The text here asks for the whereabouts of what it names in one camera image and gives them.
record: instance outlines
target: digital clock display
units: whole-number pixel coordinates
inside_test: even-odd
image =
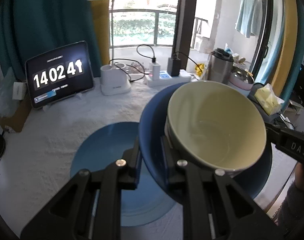
[[[66,45],[29,59],[26,78],[34,108],[93,88],[85,41]]]

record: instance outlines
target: blue plate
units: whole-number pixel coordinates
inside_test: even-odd
[[[140,149],[148,170],[158,185],[179,203],[183,202],[181,192],[170,191],[167,185],[167,170],[164,165],[160,138],[164,135],[164,125],[170,98],[182,85],[184,83],[172,85],[157,93],[144,108],[139,124]],[[234,177],[234,179],[248,195],[255,198],[267,182],[271,165],[271,143],[267,142],[265,151],[259,161],[251,168]]]
[[[125,150],[133,147],[138,125],[137,122],[120,122],[91,134],[74,156],[71,177],[84,168],[90,171],[102,170],[121,158]],[[134,227],[151,223],[165,215],[174,204],[175,201],[156,184],[142,162],[138,188],[122,190],[121,226]]]

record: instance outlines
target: plastic bag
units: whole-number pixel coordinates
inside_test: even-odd
[[[233,50],[228,46],[228,43],[225,44],[224,51],[231,55],[234,54]]]
[[[20,101],[12,99],[15,81],[13,69],[9,68],[0,82],[0,117],[12,117],[18,108]]]
[[[278,98],[270,84],[266,84],[263,88],[259,88],[254,97],[258,100],[262,108],[268,115],[273,115],[279,112],[282,108],[284,100]]]

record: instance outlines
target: table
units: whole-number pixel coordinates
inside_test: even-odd
[[[96,87],[82,98],[68,98],[46,112],[32,110],[21,133],[6,134],[0,161],[0,214],[19,236],[27,222],[69,180],[70,165],[81,143],[97,129],[124,121],[138,122],[146,103],[164,87],[138,81],[129,93],[104,96]],[[255,201],[266,208],[284,186],[295,161],[273,147],[273,166]],[[161,219],[122,228],[122,239],[182,239],[182,206]]]

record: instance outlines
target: cardboard box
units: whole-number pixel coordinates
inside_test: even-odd
[[[31,109],[30,96],[26,93],[12,117],[0,117],[0,126],[4,131],[21,132]]]

